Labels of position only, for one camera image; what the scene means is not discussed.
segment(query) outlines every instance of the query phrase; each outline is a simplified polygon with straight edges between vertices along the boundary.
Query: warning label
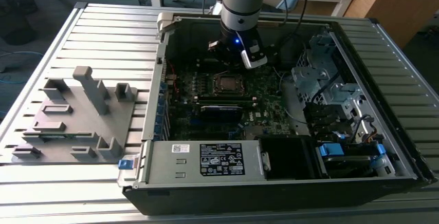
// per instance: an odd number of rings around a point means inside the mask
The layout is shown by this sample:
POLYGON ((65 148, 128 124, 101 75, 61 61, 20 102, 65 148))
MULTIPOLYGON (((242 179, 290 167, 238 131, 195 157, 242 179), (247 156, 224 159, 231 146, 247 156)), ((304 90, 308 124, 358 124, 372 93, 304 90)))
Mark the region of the warning label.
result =
POLYGON ((200 173, 203 176, 244 175, 240 143, 200 144, 200 173))

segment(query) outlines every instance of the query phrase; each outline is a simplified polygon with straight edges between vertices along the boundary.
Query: barcode sticker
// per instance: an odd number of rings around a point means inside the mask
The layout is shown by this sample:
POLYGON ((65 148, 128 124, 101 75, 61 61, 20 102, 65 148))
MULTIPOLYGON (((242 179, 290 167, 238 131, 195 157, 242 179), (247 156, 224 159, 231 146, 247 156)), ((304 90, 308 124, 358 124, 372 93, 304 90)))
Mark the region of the barcode sticker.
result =
POLYGON ((172 144, 172 153, 190 153, 188 144, 172 144))

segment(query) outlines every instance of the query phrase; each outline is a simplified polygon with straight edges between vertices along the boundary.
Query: blue clip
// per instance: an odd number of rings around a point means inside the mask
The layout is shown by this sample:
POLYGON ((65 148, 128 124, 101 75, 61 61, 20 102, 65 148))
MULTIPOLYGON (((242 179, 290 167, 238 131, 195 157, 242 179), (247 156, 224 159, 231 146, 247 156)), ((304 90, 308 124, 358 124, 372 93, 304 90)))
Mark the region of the blue clip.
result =
POLYGON ((376 149, 380 155, 386 154, 386 148, 384 145, 382 145, 380 143, 376 145, 376 149))
POLYGON ((322 156, 343 156, 343 148, 339 143, 326 143, 319 147, 322 156))
POLYGON ((339 133, 339 132, 332 132, 334 134, 336 134, 336 136, 340 138, 340 139, 346 139, 346 135, 339 133))
POLYGON ((119 164, 117 164, 117 167, 119 169, 121 170, 131 170, 135 166, 135 161, 133 160, 119 160, 119 164))

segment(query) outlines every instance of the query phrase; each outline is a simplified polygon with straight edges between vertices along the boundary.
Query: aluminum extrusion table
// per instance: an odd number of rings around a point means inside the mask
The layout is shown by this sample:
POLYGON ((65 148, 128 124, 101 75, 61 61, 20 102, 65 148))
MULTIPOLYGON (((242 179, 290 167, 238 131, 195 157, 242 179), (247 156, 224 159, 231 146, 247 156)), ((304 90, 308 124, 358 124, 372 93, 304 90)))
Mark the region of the aluminum extrusion table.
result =
MULTIPOLYGON (((159 43, 156 19, 162 11, 200 12, 196 9, 76 5, 0 125, 0 148, 23 142, 20 131, 31 125, 32 115, 45 98, 44 92, 37 90, 44 79, 67 78, 69 85, 77 84, 71 79, 72 70, 77 65, 88 65, 95 69, 93 78, 103 79, 105 86, 124 81, 139 89, 125 147, 128 154, 139 152, 159 43)), ((263 16, 283 17, 283 14, 263 16)), ((430 167, 438 172, 439 98, 380 25, 367 19, 320 16, 306 19, 331 19, 340 23, 430 167)), ((8 160, 4 152, 0 151, 1 161, 8 160)), ((150 217, 143 216, 124 198, 116 184, 117 174, 116 165, 0 166, 0 222, 206 223, 294 218, 295 223, 408 223, 439 218, 438 183, 352 208, 150 217)))

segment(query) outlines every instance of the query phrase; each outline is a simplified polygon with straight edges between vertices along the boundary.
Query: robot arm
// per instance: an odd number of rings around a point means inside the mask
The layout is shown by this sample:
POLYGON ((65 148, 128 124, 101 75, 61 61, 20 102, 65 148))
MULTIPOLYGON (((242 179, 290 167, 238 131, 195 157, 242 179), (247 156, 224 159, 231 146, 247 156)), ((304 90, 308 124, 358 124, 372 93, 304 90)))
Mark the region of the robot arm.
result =
POLYGON ((223 0, 222 38, 210 44, 218 58, 242 58, 247 69, 267 63, 256 30, 262 4, 263 0, 223 0))

